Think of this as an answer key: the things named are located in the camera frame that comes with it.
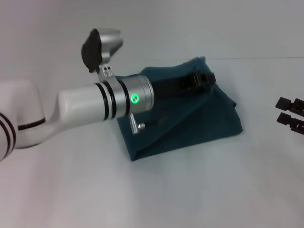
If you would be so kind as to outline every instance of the dark teal cloth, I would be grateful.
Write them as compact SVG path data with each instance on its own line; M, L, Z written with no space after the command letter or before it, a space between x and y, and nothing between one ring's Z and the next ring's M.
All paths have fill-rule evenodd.
M195 58L175 67L147 67L140 75L150 81L181 77L195 70L210 73L205 58ZM132 134L129 118L118 119L130 158L135 161L151 155L240 134L243 129L236 103L219 87L205 94L176 97L154 103L153 109L135 114L138 123L166 118L161 125Z

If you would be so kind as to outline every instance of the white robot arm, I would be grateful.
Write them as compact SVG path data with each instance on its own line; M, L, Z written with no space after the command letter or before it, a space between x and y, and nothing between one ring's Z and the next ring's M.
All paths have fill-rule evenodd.
M54 113L47 121L38 90L31 81L2 81L0 161L14 148L31 147L61 131L125 115L129 116L132 133L139 133L159 123L155 120L138 124L133 115L151 110L155 99L204 92L216 82L214 74L200 72L153 83L141 75L117 80L108 62L122 44L118 30L92 30L81 54L90 73L98 73L99 83L59 92Z

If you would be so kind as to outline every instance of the black ring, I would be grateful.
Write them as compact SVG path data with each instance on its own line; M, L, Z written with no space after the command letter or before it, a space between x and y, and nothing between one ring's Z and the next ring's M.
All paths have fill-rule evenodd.
M0 116L8 123L11 131L13 132L13 148L12 150L15 148L16 145L16 132L15 132L15 128L13 126L13 124L11 123L11 121L2 113L0 113Z
M124 92L124 95L125 95L125 101L126 101L126 104L127 104L125 115L128 115L129 111L130 111L130 107L131 107L128 89L127 89L127 87L125 86L125 84L122 80L118 80L118 82L120 83L120 85L123 88L123 92Z
M4 157L3 157L3 158L5 158L8 155L9 150L10 150L10 133L9 133L7 127L5 126L5 124L2 122L2 120L0 120L0 126L3 128L3 130L4 130L5 134L6 134L6 139L8 141L8 147L6 149L6 153L5 153Z
M19 125L18 126L18 131L25 130L25 129L32 128L32 127L37 127L38 125L44 124L45 122L46 122L46 119L43 118L43 119L38 120L36 122Z
M109 116L109 103L108 103L108 98L106 97L106 93L104 88L102 87L102 85L100 83L95 83L95 85L97 85L97 87L99 88L101 95L104 99L104 120L106 120Z
M111 88L110 84L107 81L103 81L103 84L108 89L111 100L112 100L112 118L111 119L114 119L116 116L116 100L115 100L114 92L113 92L113 89Z

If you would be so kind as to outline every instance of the white backdrop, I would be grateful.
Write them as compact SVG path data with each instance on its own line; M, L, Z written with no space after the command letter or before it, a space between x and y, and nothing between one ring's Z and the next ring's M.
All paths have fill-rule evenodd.
M117 75L205 55L237 102L236 137L131 162L117 121L61 133L0 163L0 227L302 228L303 136L276 122L304 100L300 0L2 0L0 78L31 78L46 116L58 91L97 81L92 28L120 29Z

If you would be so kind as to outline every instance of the silver metal cylinder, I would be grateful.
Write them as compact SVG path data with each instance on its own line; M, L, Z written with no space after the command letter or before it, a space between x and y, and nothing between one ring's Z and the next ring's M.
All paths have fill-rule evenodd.
M130 101L129 113L141 113L152 109L154 92L149 79L145 76L126 77L121 79L128 91Z

